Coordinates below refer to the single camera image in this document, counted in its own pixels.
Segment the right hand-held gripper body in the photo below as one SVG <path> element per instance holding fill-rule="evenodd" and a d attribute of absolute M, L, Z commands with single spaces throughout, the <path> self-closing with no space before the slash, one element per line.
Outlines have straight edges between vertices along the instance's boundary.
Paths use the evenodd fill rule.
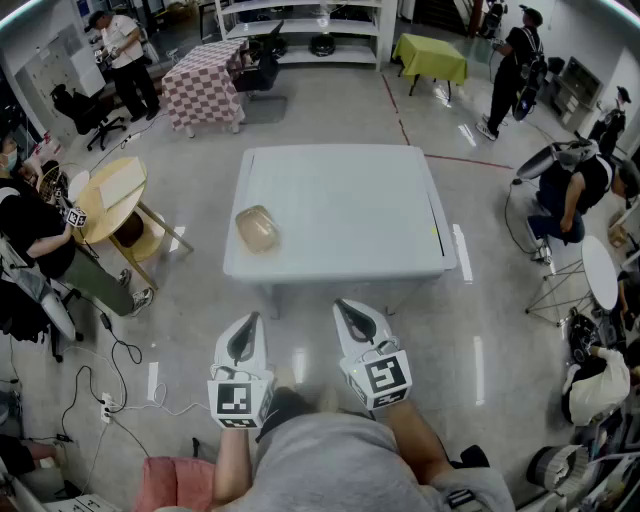
<path fill-rule="evenodd" d="M 407 354 L 397 338 L 384 340 L 357 357 L 344 357 L 340 368 L 368 411 L 406 400 L 412 388 Z"/>

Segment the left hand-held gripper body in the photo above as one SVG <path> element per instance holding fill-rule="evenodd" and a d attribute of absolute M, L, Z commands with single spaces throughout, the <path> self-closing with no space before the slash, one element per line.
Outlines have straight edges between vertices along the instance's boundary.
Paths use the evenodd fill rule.
<path fill-rule="evenodd" d="M 260 429 L 274 393 L 274 374 L 213 364 L 207 382 L 211 417 L 223 429 Z"/>

